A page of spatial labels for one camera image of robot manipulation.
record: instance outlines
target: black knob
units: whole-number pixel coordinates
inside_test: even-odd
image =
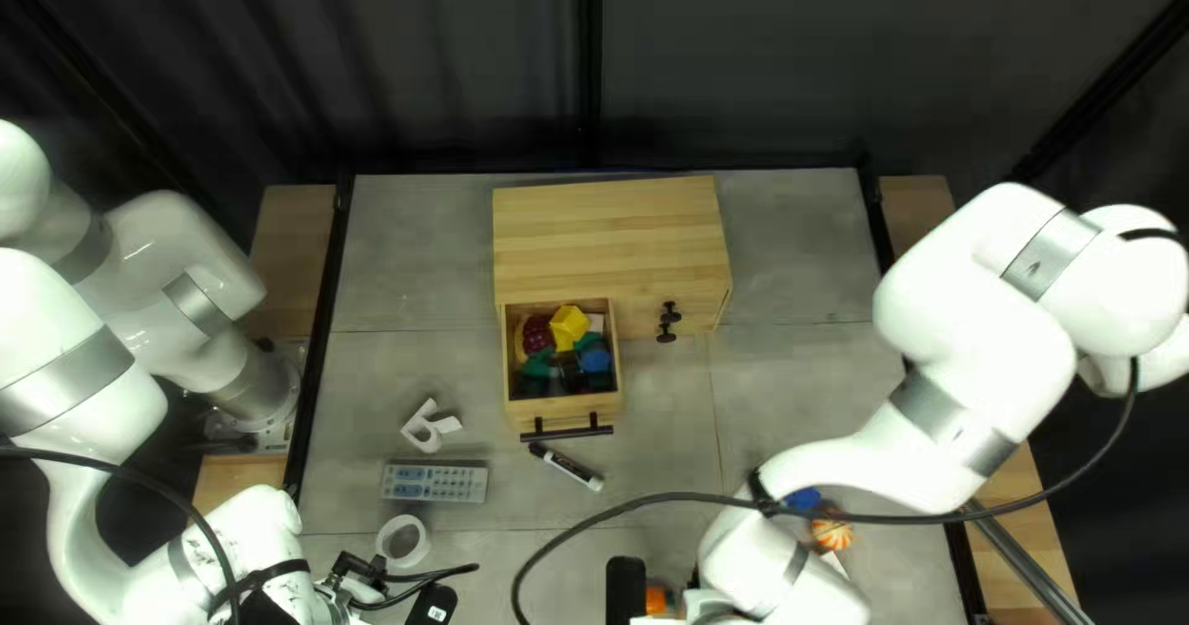
[[[656,336],[656,341],[660,343],[673,343],[677,342],[677,335],[668,330],[668,323],[662,323],[660,326],[661,334]]]
[[[675,311],[673,311],[677,303],[673,299],[665,302],[665,314],[661,314],[662,323],[679,323],[679,321],[681,320],[681,314],[677,314]]]

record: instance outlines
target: wooden cabinet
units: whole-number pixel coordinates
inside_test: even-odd
[[[512,316],[530,304],[574,298],[606,302],[619,340],[660,334],[665,302],[682,315],[678,336],[718,326],[731,292],[715,177],[594,181],[492,191],[495,297],[505,348]],[[621,392],[512,400],[515,364],[505,354],[505,404],[521,433],[540,416],[545,430],[583,428],[589,412],[608,423]]]

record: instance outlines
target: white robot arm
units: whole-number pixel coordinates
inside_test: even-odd
[[[862,488],[925,513],[960,507],[1057,404],[1075,374],[1121,394],[1189,371],[1189,263],[1141,207],[1082,216],[1004,183],[955,213],[893,266],[874,298],[879,333],[914,370],[860,431],[785,450],[759,469],[778,500],[807,486]],[[748,488],[737,497],[750,498]],[[769,624],[864,624],[861,594],[747,510],[703,538],[704,582]]]
[[[52,176],[32,137],[0,120],[0,244],[42,258],[141,367],[203,394],[240,433],[292,411],[296,368],[234,326],[264,285],[188,197],[153,191],[95,213]]]
[[[17,447],[122,463],[164,417],[161,389],[40,260],[0,250],[0,433]],[[50,562],[92,618],[103,625],[208,621],[225,581],[197,529],[130,568],[103,543],[95,522],[95,501],[109,475],[34,462],[50,484]],[[237,579],[302,557],[296,507],[273,488],[249,488],[207,520]],[[315,595],[308,573],[273,579],[263,589],[296,623],[332,623],[331,604]]]

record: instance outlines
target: marker pen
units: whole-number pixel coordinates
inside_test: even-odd
[[[565,472],[571,479],[581,482],[591,491],[597,493],[603,490],[603,479],[589,471],[586,467],[581,467],[581,465],[575,463],[558,452],[548,449],[537,442],[530,443],[528,446],[528,450],[536,457]]]

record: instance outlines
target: tape roll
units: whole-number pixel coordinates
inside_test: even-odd
[[[376,553],[388,560],[388,567],[413,567],[429,555],[429,534],[416,516],[402,513],[379,529]]]

